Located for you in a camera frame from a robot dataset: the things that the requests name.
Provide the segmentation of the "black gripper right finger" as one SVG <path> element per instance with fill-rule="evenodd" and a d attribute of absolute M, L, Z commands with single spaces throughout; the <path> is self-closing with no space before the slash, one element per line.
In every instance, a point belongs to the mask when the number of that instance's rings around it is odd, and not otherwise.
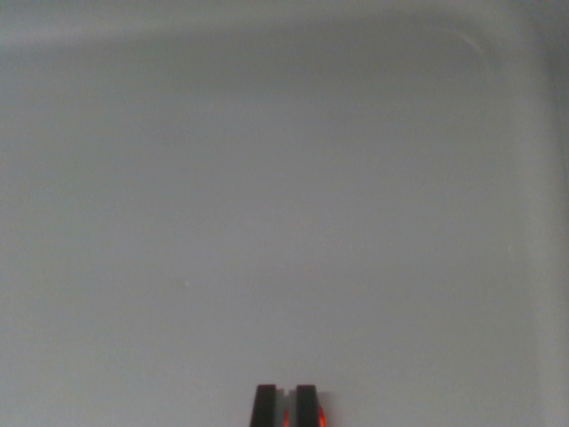
<path fill-rule="evenodd" d="M 291 427 L 320 427 L 321 405 L 317 387 L 301 384 L 289 393 L 286 409 L 286 425 Z"/>

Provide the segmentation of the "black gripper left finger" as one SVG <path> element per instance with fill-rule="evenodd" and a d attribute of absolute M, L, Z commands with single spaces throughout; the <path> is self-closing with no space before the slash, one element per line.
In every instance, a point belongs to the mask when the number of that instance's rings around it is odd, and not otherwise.
<path fill-rule="evenodd" d="M 254 395 L 249 426 L 282 426 L 283 402 L 282 394 L 275 384 L 259 384 Z"/>

